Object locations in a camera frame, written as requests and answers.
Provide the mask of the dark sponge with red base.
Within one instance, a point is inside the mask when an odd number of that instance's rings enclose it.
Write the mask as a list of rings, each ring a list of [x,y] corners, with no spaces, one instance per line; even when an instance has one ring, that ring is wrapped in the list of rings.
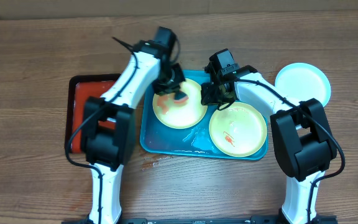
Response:
[[[174,93],[173,102],[175,104],[185,103],[189,99],[188,95],[183,91],[177,91]]]

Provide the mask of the green plate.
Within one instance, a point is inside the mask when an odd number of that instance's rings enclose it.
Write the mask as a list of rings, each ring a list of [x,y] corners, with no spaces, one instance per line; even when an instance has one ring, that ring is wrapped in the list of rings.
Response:
[[[174,93],[163,96],[154,94],[152,108],[157,119],[174,129],[190,128],[199,123],[208,107],[201,104],[201,85],[189,78],[180,84],[180,90],[188,99],[174,102]]]
[[[224,154],[247,157],[264,145],[267,125],[264,117],[253,106],[235,102],[212,114],[209,135],[214,145]]]

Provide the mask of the light blue plate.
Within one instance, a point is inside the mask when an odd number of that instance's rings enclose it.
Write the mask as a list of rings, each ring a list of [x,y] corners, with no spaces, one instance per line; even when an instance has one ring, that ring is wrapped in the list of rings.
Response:
[[[316,98],[323,106],[331,97],[327,76],[308,63],[292,63],[283,67],[276,76],[275,86],[300,101]]]

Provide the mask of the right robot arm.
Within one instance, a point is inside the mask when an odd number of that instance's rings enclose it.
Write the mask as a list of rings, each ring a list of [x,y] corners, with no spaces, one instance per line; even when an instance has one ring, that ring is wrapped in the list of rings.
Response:
[[[315,210],[319,183],[339,175],[346,163],[322,103],[290,98],[254,67],[240,67],[228,49],[210,56],[204,70],[210,81],[201,86],[202,105],[226,111],[244,102],[270,121],[275,158],[287,177],[285,200],[278,215],[253,216],[251,223],[337,223]]]

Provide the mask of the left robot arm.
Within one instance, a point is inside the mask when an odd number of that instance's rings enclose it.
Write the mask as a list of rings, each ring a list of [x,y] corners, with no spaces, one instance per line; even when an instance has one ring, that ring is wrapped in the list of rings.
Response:
[[[159,27],[152,40],[123,43],[131,53],[126,69],[107,92],[86,100],[80,148],[93,177],[93,205],[85,223],[120,221],[122,173],[134,150],[135,109],[147,88],[159,96],[186,98],[180,91],[184,74],[170,60],[176,42],[172,30]]]

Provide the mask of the teal plastic tray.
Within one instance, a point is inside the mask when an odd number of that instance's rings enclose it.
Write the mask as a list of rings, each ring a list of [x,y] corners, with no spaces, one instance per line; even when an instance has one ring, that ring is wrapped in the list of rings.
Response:
[[[209,106],[203,119],[186,129],[174,129],[161,123],[152,108],[154,91],[149,87],[145,93],[140,144],[148,152],[171,154],[177,156],[211,157],[217,159],[242,159],[257,161],[264,157],[269,148],[269,137],[264,145],[253,155],[232,157],[221,152],[212,142],[209,135],[209,121],[217,110]]]

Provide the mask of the black and red tray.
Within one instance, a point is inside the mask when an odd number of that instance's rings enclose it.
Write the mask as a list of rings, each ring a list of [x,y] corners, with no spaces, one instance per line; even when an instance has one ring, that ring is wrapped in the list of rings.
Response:
[[[68,89],[67,124],[65,130],[65,142],[83,122],[84,107],[89,97],[100,98],[108,91],[117,79],[118,73],[101,75],[77,75],[71,78]],[[112,160],[117,156],[117,147],[113,146],[115,122],[108,118],[116,117],[116,110],[108,107],[103,116],[98,119],[96,135],[94,139],[88,139],[86,150],[104,160]]]

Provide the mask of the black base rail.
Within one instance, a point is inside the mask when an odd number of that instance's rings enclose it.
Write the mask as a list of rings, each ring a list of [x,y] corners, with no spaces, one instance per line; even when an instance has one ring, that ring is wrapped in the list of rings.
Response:
[[[93,223],[87,218],[77,221],[63,221],[62,224],[85,224]],[[120,224],[276,224],[285,223],[283,218],[278,215],[254,215],[250,218],[217,218],[217,219],[166,219],[166,220],[147,220],[146,218],[129,218],[118,221]],[[311,221],[319,224],[338,224],[335,216],[319,216]]]

